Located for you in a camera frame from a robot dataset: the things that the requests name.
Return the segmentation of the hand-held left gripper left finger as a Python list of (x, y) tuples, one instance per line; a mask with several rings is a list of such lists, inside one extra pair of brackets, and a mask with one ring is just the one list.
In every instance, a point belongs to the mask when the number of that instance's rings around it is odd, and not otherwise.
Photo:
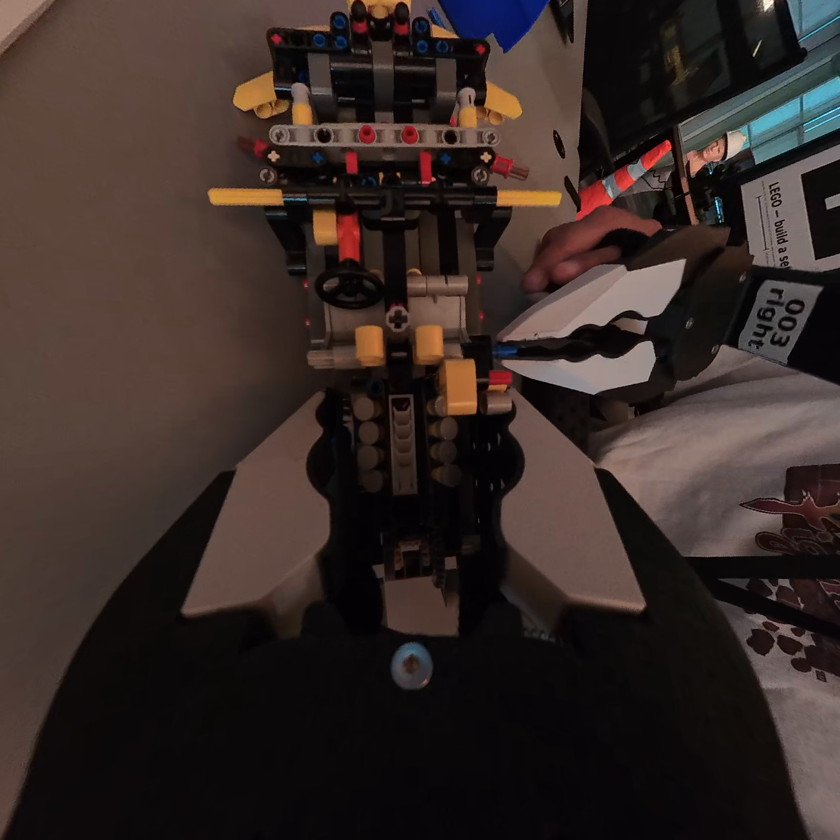
[(280, 638), (298, 636), (324, 597), (319, 556), (330, 535), (328, 501), (308, 477), (322, 435), (310, 397), (237, 466), (182, 605), (184, 617), (256, 611)]

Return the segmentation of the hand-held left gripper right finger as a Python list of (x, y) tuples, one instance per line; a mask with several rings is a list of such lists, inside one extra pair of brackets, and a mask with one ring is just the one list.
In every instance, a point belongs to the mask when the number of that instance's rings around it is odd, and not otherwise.
[(500, 503), (502, 593), (541, 632), (555, 631), (572, 607), (640, 615), (646, 602), (593, 463), (520, 393), (511, 396), (523, 471)]

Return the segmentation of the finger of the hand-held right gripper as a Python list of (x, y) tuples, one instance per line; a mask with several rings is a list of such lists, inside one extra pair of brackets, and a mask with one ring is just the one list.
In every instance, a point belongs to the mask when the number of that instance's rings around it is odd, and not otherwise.
[(640, 338), (620, 339), (611, 349), (585, 340), (509, 342), (508, 369), (524, 379), (595, 395), (646, 383), (657, 357), (655, 345)]
[(586, 271), (534, 303), (499, 331), (501, 342), (563, 339), (581, 328), (600, 328), (623, 317), (650, 320), (680, 288), (686, 261), (676, 259), (630, 270), (603, 265)]

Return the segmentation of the black yellow lego car chassis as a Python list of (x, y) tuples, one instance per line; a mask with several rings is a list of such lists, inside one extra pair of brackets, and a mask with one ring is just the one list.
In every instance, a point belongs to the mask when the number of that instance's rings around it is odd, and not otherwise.
[(329, 371), (355, 467), (342, 524), (383, 581), (456, 587), (481, 550), (496, 488), (457, 445), (475, 415), (507, 415), (512, 375), (482, 335), (480, 282), (515, 207), (560, 194), (500, 191), (529, 172), (499, 154), (522, 110), (487, 82), (486, 40), (446, 34), (411, 2), (346, 2), (327, 24), (266, 31), (270, 70), (234, 93), (274, 118), (241, 137), (255, 188), (214, 188), (216, 207), (259, 207), (309, 299), (308, 364)]

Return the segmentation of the person's right hand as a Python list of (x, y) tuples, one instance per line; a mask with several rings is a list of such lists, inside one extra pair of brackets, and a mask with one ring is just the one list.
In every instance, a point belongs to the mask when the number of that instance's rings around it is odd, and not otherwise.
[(615, 241), (604, 241), (617, 232), (647, 240), (662, 229), (660, 222), (645, 219), (615, 206), (600, 206), (581, 220), (553, 227), (543, 237), (532, 264), (521, 279), (521, 290), (531, 296), (550, 292), (586, 271), (624, 260)]

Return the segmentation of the framed marker sign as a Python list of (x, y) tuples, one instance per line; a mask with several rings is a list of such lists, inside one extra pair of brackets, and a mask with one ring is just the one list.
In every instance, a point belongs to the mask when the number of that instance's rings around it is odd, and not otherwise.
[(740, 186), (745, 236), (757, 266), (839, 267), (839, 147), (776, 165)]

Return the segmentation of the orange traffic cone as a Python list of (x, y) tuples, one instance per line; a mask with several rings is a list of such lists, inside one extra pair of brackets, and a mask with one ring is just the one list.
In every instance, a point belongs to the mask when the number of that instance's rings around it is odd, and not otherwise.
[(576, 221), (581, 221), (600, 207), (613, 204), (614, 200), (628, 191), (634, 184), (652, 171), (655, 166), (671, 152), (669, 140), (660, 143), (645, 152), (635, 161), (625, 164), (605, 178), (595, 181), (580, 191), (580, 205)]

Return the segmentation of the white t-shirt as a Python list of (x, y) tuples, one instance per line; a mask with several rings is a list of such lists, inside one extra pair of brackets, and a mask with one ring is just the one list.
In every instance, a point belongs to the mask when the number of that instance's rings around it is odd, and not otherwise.
[[(838, 624), (838, 386), (721, 350), (661, 407), (591, 436), (685, 556), (756, 558), (746, 592)], [(838, 640), (724, 604), (811, 838), (838, 838)]]

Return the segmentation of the blue plastic bin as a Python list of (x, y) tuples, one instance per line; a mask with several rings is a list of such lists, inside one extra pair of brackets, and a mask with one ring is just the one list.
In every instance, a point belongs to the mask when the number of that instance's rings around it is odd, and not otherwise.
[(467, 39), (493, 35), (508, 52), (532, 29), (549, 1), (440, 1), (456, 34)]

